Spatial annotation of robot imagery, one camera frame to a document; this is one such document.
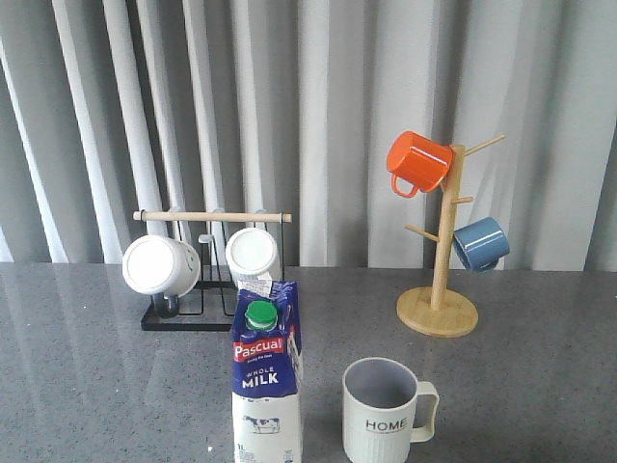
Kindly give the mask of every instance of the black metal mug rack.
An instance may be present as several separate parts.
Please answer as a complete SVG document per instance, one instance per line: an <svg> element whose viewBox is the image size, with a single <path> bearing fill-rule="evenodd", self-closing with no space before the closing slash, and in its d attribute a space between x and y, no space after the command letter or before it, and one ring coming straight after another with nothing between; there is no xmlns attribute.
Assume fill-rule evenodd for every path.
<svg viewBox="0 0 617 463"><path fill-rule="evenodd" d="M279 253L281 260L282 279L285 278L285 264L284 264L284 224L291 223L291 214L269 214L263 210L250 213L233 213L224 211L215 212L147 212L138 211L133 214L135 220L145 222L147 220L163 220L168 222L174 222L177 226L178 232L180 231L179 222L181 221L199 221L205 223L205 234L200 235L200 259L201 259L201 272L200 279L196 282L192 291L197 289L200 292L201 306L198 311L185 312L181 309L181 302L177 297L174 300L165 300L163 294L154 294L150 297L150 304L146 313L142 317L141 327L144 331L212 331L212 332L225 332L231 329L231 322L204 322L203 318L206 315L208 309L204 302L205 293L211 289L218 289L220 293L220 301L222 315L225 318L233 318L234 312L228 310L228 304L226 304L225 292L231 293L235 296L236 288L233 280L229 276L228 279L222 278L221 265L218 258L218 250L216 244L216 238L212 232L212 222L221 223L221 231L224 241L224 246L228 244L228 232L226 227L228 222L245 222L253 223L253 227L257 224L264 224L264 228L268 231L268 223L279 223ZM204 245L208 245L209 255L209 277L206 280L203 267L204 267ZM212 256L216 260L216 279L214 278Z"/></svg>

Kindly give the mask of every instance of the orange mug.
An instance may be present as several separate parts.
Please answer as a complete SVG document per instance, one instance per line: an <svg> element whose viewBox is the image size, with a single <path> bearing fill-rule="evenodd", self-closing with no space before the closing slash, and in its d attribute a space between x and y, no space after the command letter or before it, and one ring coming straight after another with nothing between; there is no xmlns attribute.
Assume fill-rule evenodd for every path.
<svg viewBox="0 0 617 463"><path fill-rule="evenodd" d="M388 153L388 170L392 173L392 190L403 198L412 198L418 190L427 193L442 182L450 169L454 151L414 132L403 132ZM399 178L414 185L403 193L396 184Z"/></svg>

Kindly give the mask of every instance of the wooden dowel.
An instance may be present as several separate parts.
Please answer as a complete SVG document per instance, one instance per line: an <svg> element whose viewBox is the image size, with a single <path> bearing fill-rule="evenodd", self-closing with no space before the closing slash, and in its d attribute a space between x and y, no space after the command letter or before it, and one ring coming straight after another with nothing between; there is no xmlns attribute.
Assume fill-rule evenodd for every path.
<svg viewBox="0 0 617 463"><path fill-rule="evenodd" d="M291 214L250 214L244 212L165 212L145 210L133 212L134 220L163 220L187 222L261 222L261 223L291 223Z"/></svg>
<svg viewBox="0 0 617 463"><path fill-rule="evenodd" d="M495 144L497 142L500 142L501 140L503 140L505 138L505 135L501 134L501 135L497 135L495 138L492 138L491 140L488 140L484 143L481 143L480 145L473 147L467 151L465 151L465 157L469 156L470 154L474 154L476 151L480 151L485 149L486 147L489 147L492 144Z"/></svg>
<svg viewBox="0 0 617 463"><path fill-rule="evenodd" d="M431 234L428 231L424 231L423 229L419 229L418 227L414 227L413 225L407 224L405 228L407 230L411 230L412 232L416 232L417 234L421 234L425 238L432 239L436 243L440 242L440 238L438 236L435 236L434 234Z"/></svg>
<svg viewBox="0 0 617 463"><path fill-rule="evenodd" d="M452 200L453 204L461 204L461 203L471 203L473 201L473 196L464 196L462 198L455 198Z"/></svg>
<svg viewBox="0 0 617 463"><path fill-rule="evenodd" d="M452 204L452 201L459 198L463 164L465 163L465 147L461 145L453 145L451 147L455 154L450 170L445 178L445 190L442 195L440 241L437 243L435 253L435 270L433 271L433 286L431 287L431 311L438 311L444 307L450 251L452 249L452 234L454 233L457 209Z"/></svg>

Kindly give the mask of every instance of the wooden mug tree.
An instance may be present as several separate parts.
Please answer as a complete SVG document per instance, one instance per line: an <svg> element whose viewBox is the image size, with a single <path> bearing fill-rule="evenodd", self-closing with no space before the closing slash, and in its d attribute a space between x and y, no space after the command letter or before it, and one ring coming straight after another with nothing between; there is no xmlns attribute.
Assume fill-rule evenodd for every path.
<svg viewBox="0 0 617 463"><path fill-rule="evenodd" d="M482 150L505 138L499 135L470 150L452 145L454 159L442 182L442 210L439 234L406 225L405 228L437 242L433 285L409 289L401 294L396 303L396 312L403 323L425 335L438 338L457 338L475 328L478 312L473 303L462 294L447 289L447 276L454 234L454 222L458 204L471 203L473 197L459 197L461 177L466 156Z"/></svg>

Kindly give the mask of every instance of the milk carton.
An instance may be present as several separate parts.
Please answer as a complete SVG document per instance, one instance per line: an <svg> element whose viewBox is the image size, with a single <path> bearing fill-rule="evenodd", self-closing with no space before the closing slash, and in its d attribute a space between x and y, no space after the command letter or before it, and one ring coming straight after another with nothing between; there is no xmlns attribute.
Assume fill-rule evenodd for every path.
<svg viewBox="0 0 617 463"><path fill-rule="evenodd" d="M297 284L255 282L240 289L231 335L235 463L301 462Z"/></svg>

